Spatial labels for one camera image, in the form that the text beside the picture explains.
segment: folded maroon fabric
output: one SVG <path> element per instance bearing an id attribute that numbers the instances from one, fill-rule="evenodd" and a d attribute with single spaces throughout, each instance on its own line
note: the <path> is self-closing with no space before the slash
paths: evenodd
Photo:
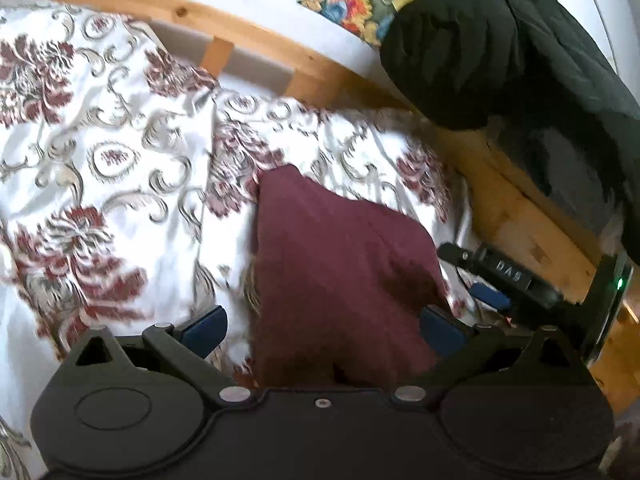
<path id="1" fill-rule="evenodd" d="M 260 386 L 392 388 L 436 362 L 419 314 L 427 304 L 449 307 L 428 232 L 293 166 L 260 182 L 255 283 Z"/>

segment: screw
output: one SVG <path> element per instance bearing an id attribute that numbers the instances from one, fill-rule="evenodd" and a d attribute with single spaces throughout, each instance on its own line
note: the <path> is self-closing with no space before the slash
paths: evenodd
<path id="1" fill-rule="evenodd" d="M 228 386 L 220 390 L 218 395 L 225 402 L 245 402 L 251 397 L 251 390 L 243 386 Z"/>
<path id="2" fill-rule="evenodd" d="M 404 402 L 419 402 L 427 396 L 427 392 L 420 386 L 400 386 L 394 395 L 398 400 Z"/>

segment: floral bedsheet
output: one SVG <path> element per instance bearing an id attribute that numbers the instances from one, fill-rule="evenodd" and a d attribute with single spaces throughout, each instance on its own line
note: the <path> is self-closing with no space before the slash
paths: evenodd
<path id="1" fill-rule="evenodd" d="M 81 333 L 179 323 L 222 305 L 210 361 L 251 378 L 252 224 L 283 164 L 421 222 L 460 221 L 457 187 L 406 112 L 327 112 L 220 88 L 127 16 L 0 0 L 0 474 L 46 470 L 34 404 Z M 469 301 L 444 268 L 453 309 Z"/>

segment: wooden bed frame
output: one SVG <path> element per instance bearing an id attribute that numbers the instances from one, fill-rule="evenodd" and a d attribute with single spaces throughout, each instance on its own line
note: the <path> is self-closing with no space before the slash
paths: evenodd
<path id="1" fill-rule="evenodd" d="M 223 71 L 236 46 L 289 66 L 293 76 L 284 95 L 316 107 L 331 107 L 344 92 L 356 96 L 366 107 L 410 107 L 307 47 L 190 0 L 58 1 L 128 14 L 148 23 L 172 23 L 204 33 L 211 39 L 200 65 L 214 76 Z M 546 199 L 482 131 L 438 129 L 436 137 L 429 142 L 467 177 L 474 200 L 476 233 L 549 280 L 567 298 L 582 300 L 601 255 L 596 237 Z M 633 312 L 635 296 L 632 293 L 628 297 L 632 306 L 620 316 L 603 357 L 592 368 L 617 410 L 640 396 L 640 325 Z M 636 312 L 640 314 L 640 300 L 637 306 Z"/>

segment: bed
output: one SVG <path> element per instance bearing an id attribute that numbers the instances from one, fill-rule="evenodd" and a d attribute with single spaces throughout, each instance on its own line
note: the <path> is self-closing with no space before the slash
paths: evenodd
<path id="1" fill-rule="evenodd" d="M 580 237 L 524 195 L 482 132 L 439 130 L 341 65 L 187 0 L 3 0 L 0 12 L 3 476 L 43 473 L 31 409 L 93 324 L 135 334 L 221 304 L 229 329 L 209 359 L 251 379 L 252 220 L 260 176 L 283 164 L 414 218 L 436 244 L 473 243 L 470 188 L 480 238 L 584 297 L 594 265 Z M 206 34 L 199 66 L 167 52 L 155 22 Z M 220 85 L 237 47 L 291 67 L 283 96 Z M 455 312 L 468 294 L 442 271 Z M 599 365 L 612 402 L 637 395 Z"/>

